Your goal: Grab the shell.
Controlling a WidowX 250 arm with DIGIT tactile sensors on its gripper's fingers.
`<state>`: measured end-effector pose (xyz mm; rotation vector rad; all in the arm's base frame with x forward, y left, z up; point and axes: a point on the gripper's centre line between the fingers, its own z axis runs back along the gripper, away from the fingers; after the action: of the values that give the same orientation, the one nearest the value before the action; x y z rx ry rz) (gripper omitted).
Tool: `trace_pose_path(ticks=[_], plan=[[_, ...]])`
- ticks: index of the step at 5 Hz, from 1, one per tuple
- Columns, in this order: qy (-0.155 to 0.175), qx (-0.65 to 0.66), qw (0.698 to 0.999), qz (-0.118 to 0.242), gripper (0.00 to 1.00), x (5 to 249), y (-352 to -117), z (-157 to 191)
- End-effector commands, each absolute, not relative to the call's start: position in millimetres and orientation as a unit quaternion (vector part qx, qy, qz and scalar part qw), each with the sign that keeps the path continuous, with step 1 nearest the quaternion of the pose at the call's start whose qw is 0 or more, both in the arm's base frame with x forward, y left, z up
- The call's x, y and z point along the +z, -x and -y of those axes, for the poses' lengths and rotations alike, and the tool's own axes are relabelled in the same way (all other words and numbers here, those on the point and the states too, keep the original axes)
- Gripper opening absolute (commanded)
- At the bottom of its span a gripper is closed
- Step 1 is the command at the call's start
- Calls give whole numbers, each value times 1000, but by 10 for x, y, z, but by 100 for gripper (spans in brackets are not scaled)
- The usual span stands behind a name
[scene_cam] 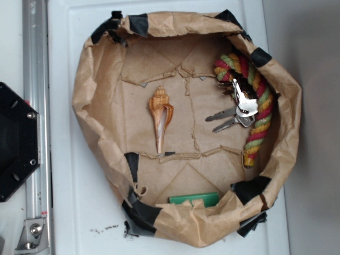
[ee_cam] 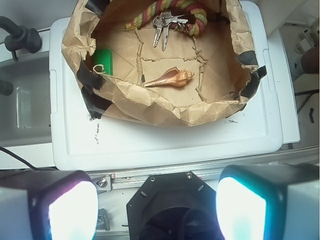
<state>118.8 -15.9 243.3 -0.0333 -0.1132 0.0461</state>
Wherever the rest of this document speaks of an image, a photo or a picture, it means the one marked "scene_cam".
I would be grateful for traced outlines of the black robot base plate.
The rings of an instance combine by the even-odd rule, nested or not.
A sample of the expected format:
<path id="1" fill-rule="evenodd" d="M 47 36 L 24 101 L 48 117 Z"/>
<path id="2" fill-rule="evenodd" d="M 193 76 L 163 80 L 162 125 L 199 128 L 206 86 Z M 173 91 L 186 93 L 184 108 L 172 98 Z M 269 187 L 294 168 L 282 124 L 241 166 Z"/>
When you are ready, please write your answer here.
<path id="1" fill-rule="evenodd" d="M 1 202 L 6 202 L 40 165 L 39 114 L 1 82 Z"/>

